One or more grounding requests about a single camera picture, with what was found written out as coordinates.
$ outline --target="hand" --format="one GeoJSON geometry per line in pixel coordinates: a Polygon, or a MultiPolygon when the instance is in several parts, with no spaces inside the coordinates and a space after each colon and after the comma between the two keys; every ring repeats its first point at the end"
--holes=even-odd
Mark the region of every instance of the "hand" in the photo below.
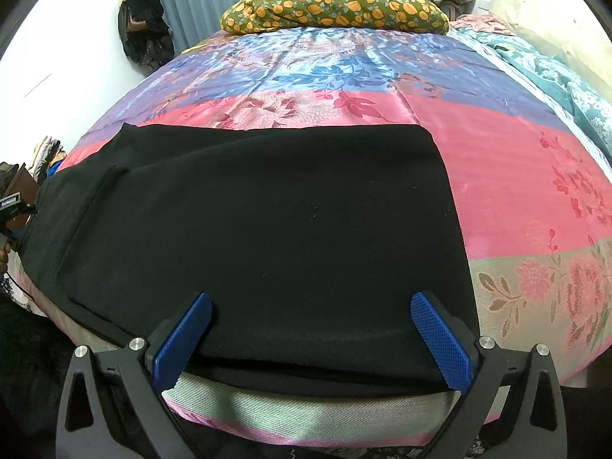
{"type": "Polygon", "coordinates": [[[10,252],[10,245],[6,243],[4,249],[0,250],[0,275],[8,271],[8,252],[10,252]]]}

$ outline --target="green floral pillow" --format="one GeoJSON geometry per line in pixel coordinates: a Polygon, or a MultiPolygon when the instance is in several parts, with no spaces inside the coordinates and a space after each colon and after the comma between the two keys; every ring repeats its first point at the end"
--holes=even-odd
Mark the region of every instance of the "green floral pillow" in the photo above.
{"type": "Polygon", "coordinates": [[[219,19],[232,34],[283,27],[370,27],[446,34],[446,15],[429,0],[240,0],[219,19]]]}

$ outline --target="wire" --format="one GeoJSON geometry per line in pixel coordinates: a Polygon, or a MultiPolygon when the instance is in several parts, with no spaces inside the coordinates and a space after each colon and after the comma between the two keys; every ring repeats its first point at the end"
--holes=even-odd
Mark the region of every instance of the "wire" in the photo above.
{"type": "Polygon", "coordinates": [[[13,276],[11,276],[11,275],[10,275],[8,272],[6,273],[6,275],[7,275],[7,276],[8,276],[8,278],[9,278],[9,279],[10,279],[10,280],[13,282],[13,284],[14,284],[14,285],[15,285],[17,288],[19,288],[19,289],[20,289],[20,290],[23,292],[23,294],[24,294],[24,295],[25,295],[25,296],[26,296],[28,299],[30,299],[30,300],[32,300],[32,302],[34,302],[34,299],[33,299],[33,298],[30,296],[30,294],[29,294],[28,292],[26,292],[26,291],[25,291],[25,290],[24,290],[24,289],[21,287],[21,285],[19,285],[19,284],[18,284],[18,283],[17,283],[17,282],[16,282],[16,281],[13,279],[13,276]]]}

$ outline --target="cream fabric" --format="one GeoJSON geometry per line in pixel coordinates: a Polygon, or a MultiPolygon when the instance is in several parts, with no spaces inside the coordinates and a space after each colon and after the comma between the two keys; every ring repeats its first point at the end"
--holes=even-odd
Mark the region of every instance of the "cream fabric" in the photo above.
{"type": "Polygon", "coordinates": [[[584,0],[491,0],[490,12],[612,102],[612,42],[584,0]]]}

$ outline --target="bed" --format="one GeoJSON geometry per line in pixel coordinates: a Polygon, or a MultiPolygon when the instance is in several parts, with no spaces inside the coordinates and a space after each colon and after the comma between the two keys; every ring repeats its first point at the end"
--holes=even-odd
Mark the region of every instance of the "bed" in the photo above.
{"type": "MultiPolygon", "coordinates": [[[[448,172],[481,332],[507,348],[545,343],[562,381],[612,343],[610,165],[558,103],[469,36],[217,32],[114,105],[62,168],[100,150],[124,123],[143,130],[419,124],[448,172]]],[[[63,314],[18,260],[13,272],[75,343],[111,346],[63,314]]],[[[501,389],[490,419],[505,395],[501,389]]],[[[164,397],[197,423],[323,448],[421,444],[457,399],[454,392],[343,399],[330,411],[329,400],[262,394],[187,373],[164,397]],[[364,414],[371,417],[365,423],[364,414]]]]}

